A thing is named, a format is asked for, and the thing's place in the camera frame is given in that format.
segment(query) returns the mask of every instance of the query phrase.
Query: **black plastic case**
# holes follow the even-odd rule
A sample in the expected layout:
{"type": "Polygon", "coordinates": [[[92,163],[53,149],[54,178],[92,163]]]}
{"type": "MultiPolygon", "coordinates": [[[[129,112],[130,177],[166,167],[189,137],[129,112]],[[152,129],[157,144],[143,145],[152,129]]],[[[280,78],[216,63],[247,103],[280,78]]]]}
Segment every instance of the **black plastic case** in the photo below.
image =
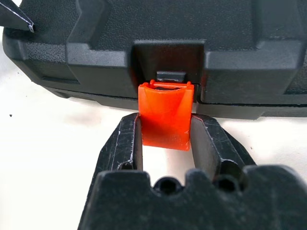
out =
{"type": "Polygon", "coordinates": [[[6,55],[54,94],[137,109],[139,84],[195,84],[197,113],[307,116],[306,0],[23,0],[6,55]]]}

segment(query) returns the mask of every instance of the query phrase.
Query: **orange latch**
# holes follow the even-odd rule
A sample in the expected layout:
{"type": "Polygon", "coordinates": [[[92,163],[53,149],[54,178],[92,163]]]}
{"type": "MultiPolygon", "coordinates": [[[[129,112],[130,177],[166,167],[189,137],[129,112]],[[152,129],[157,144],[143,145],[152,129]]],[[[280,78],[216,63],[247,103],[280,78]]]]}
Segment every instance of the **orange latch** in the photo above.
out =
{"type": "Polygon", "coordinates": [[[194,86],[151,80],[139,86],[143,145],[190,149],[194,86]]]}

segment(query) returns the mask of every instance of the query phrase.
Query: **white background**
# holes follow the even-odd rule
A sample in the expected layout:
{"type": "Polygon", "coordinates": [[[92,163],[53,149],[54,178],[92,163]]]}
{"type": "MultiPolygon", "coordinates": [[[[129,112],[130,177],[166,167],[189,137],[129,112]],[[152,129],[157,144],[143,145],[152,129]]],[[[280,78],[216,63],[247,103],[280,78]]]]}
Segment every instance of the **white background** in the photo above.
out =
{"type": "MultiPolygon", "coordinates": [[[[0,39],[0,229],[77,230],[99,151],[133,112],[54,96],[5,56],[0,39]]],[[[306,118],[218,121],[257,164],[291,166],[307,181],[306,118]]],[[[144,147],[143,159],[152,184],[165,175],[184,183],[194,167],[191,152],[144,147]]]]}

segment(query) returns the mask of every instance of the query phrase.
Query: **textured plastic surface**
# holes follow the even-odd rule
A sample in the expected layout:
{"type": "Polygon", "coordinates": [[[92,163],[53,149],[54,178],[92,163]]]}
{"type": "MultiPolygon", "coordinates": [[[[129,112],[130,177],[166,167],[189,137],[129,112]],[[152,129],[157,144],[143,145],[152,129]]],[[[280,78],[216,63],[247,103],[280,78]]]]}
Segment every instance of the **textured plastic surface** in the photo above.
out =
{"type": "Polygon", "coordinates": [[[191,82],[150,81],[139,86],[143,144],[175,150],[190,149],[194,86],[191,82]]]}
{"type": "Polygon", "coordinates": [[[64,97],[134,108],[140,84],[180,72],[198,113],[306,116],[307,1],[23,0],[21,10],[36,32],[5,29],[4,51],[64,97]]]}

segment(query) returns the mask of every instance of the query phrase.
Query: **screw hole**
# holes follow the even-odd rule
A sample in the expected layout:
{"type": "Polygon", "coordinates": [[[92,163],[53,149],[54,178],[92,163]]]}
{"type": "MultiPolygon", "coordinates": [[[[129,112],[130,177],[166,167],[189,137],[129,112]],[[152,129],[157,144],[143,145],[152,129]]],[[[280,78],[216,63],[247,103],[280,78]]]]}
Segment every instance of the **screw hole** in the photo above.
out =
{"type": "Polygon", "coordinates": [[[118,167],[118,170],[132,170],[132,169],[133,169],[133,166],[129,162],[124,162],[118,167]]]}
{"type": "MultiPolygon", "coordinates": [[[[241,191],[245,190],[248,186],[248,179],[242,169],[239,168],[239,166],[232,162],[232,161],[224,161],[222,162],[221,169],[220,169],[220,176],[221,178],[227,178],[227,180],[230,180],[230,183],[235,184],[235,189],[239,189],[241,191]]],[[[222,182],[225,185],[222,185],[224,187],[231,187],[231,185],[228,182],[222,182]]]]}
{"type": "Polygon", "coordinates": [[[213,183],[218,189],[231,193],[239,191],[237,180],[230,175],[220,175],[213,183]]]}
{"type": "Polygon", "coordinates": [[[183,189],[179,181],[172,177],[161,178],[153,188],[166,196],[174,195],[183,189]]]}

